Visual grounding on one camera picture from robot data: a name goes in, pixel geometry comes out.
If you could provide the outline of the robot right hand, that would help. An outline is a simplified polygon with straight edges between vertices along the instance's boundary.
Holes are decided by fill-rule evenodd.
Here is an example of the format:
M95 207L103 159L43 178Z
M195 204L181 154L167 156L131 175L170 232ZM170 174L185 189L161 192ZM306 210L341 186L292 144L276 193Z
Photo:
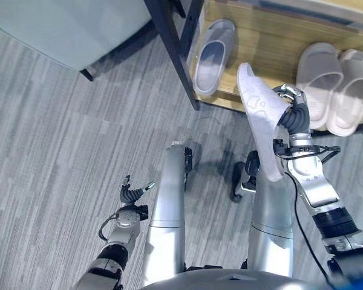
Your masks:
M281 98L289 98L291 105L281 116L278 125L287 129L290 135L310 132L310 114L306 95L299 88L282 84L273 88Z

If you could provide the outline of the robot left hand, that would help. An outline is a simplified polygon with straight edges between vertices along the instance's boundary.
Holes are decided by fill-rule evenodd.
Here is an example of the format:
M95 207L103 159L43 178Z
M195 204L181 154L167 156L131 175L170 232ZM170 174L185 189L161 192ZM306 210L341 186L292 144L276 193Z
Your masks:
M146 192L155 186L155 182L151 181L138 189L130 189L131 175L126 175L120 190L120 201L124 205L134 205Z

